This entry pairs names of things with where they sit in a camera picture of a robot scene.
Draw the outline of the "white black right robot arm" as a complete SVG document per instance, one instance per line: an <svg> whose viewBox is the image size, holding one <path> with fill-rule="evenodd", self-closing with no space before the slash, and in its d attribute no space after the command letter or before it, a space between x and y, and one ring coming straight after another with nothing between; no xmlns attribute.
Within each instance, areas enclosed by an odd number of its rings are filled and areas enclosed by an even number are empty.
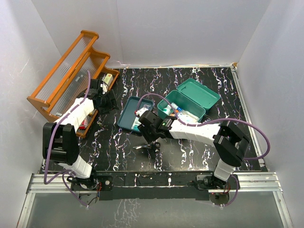
<svg viewBox="0 0 304 228"><path fill-rule="evenodd" d="M140 122L138 129L149 144L158 138L170 138L198 141L215 147L220 159L211 181L219 189L228 184L229 177L242 165L249 148L249 138L232 121L202 126L198 123L183 124L173 116L161 119L145 108L136 111L135 116Z"/></svg>

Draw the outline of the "black handled scissors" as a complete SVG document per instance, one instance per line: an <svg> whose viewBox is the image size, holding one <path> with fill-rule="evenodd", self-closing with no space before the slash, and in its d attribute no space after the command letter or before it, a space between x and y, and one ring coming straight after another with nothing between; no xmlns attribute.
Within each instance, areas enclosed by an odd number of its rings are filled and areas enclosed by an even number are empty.
<svg viewBox="0 0 304 228"><path fill-rule="evenodd" d="M160 151L160 146L161 144L159 142L152 142L150 144L142 144L142 145L138 145L138 146L134 146L133 149L151 149L154 150L155 153L158 153Z"/></svg>

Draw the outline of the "white bottle green label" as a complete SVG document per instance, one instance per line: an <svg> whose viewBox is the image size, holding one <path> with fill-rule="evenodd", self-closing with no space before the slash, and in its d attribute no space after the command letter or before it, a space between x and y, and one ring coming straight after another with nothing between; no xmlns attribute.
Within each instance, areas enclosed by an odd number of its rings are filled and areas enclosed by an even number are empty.
<svg viewBox="0 0 304 228"><path fill-rule="evenodd" d="M166 115L171 114L171 106L167 105L163 110L162 110Z"/></svg>

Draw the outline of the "dark teal divided tray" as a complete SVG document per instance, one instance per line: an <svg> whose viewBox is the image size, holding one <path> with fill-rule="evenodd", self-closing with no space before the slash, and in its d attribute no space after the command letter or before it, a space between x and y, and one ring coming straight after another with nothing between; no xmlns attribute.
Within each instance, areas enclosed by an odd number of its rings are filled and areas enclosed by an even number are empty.
<svg viewBox="0 0 304 228"><path fill-rule="evenodd" d="M134 132L134 133L138 133L138 134L140 134L140 131L139 132L133 131L131 129L131 126L136 118L135 110L136 110L139 100L140 100L139 97L130 96L128 98L126 105L124 106L124 109L121 113L121 116L117 122L117 125L120 128Z"/></svg>

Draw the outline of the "small clear zip bag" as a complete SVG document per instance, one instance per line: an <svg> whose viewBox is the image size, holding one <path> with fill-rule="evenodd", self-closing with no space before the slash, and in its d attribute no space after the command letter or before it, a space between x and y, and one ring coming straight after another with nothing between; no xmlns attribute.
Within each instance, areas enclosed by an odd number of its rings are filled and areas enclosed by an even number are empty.
<svg viewBox="0 0 304 228"><path fill-rule="evenodd" d="M146 108L146 109L148 109L148 110L152 110L152 106L151 105L144 104L143 107Z"/></svg>

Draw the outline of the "teal medicine kit box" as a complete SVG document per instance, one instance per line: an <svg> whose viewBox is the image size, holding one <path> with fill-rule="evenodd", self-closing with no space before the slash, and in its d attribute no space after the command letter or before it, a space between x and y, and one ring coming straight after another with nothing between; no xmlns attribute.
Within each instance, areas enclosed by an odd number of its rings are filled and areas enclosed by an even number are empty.
<svg viewBox="0 0 304 228"><path fill-rule="evenodd" d="M198 81L189 78L181 83L176 90L172 90L157 104L157 114L164 119L167 114L164 109L167 102L176 104L182 110L195 115L200 122L204 115L217 103L220 95Z"/></svg>

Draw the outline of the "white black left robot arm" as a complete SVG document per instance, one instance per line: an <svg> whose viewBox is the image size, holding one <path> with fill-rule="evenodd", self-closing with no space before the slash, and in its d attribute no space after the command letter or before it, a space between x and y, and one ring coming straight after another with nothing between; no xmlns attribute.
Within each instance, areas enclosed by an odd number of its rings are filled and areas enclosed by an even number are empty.
<svg viewBox="0 0 304 228"><path fill-rule="evenodd" d="M56 162L87 189L92 190L98 184L97 176L91 172L92 166L79 155L76 135L82 122L93 111L102 114L117 109L113 91L109 91L102 80L91 79L89 88L81 92L71 107L55 122L43 126L43 158L45 159L44 181L47 181L49 162Z"/></svg>

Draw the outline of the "teal white sachet packet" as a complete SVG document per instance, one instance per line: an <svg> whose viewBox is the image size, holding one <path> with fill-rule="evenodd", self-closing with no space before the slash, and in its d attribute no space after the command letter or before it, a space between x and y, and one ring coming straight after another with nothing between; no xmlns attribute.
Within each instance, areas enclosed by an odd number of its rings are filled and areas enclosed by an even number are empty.
<svg viewBox="0 0 304 228"><path fill-rule="evenodd" d="M140 124L141 124L141 123L139 122L139 118L136 117L135 120L134 120L134 122L133 122L133 124L132 124L132 126L131 126L131 129L132 129L133 131L139 132L140 130L138 129L138 126L139 126Z"/></svg>

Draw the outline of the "alcohol wipes plastic bag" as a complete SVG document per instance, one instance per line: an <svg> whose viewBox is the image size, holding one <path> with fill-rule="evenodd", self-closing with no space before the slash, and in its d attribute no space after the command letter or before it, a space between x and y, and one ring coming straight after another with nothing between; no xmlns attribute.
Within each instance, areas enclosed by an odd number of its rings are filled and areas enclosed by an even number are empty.
<svg viewBox="0 0 304 228"><path fill-rule="evenodd" d="M185 123L197 123L199 121L197 116L185 110L179 111L177 115Z"/></svg>

